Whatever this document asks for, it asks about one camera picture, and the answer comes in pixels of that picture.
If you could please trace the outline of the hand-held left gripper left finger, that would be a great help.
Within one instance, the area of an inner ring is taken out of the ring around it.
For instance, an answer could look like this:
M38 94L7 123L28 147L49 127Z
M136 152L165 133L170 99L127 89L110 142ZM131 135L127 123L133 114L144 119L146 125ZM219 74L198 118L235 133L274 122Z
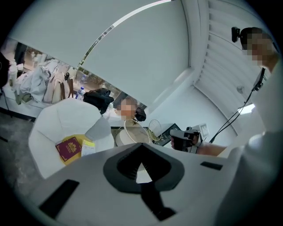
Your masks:
M41 205L65 180L79 182L56 220L68 226L151 226L157 218L139 194L119 192L106 180L103 166L108 158L130 145L82 157L49 178L31 193L31 201Z

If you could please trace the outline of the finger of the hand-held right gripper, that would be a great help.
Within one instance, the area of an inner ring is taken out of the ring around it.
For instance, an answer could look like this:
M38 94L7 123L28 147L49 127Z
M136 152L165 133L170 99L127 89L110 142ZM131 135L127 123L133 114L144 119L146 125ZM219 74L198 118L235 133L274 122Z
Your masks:
M194 138L194 132L186 130L170 130L170 136L177 137L177 138Z

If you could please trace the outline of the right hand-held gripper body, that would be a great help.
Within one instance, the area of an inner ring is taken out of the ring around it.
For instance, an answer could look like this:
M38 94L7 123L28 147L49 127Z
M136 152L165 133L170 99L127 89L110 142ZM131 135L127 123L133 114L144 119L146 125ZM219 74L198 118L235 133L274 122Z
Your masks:
M198 148L202 145L203 141L209 135L207 124L199 124L194 127L187 127L186 130L194 132L194 138L174 137L174 149L196 154Z

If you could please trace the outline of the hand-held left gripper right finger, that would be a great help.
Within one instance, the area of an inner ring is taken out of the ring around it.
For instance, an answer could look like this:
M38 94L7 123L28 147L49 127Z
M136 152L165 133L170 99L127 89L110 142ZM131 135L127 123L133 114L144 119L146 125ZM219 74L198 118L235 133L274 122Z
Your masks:
M190 154L142 144L143 163L152 182L142 184L141 198L151 211L143 226L224 226L222 202L234 179L234 156Z

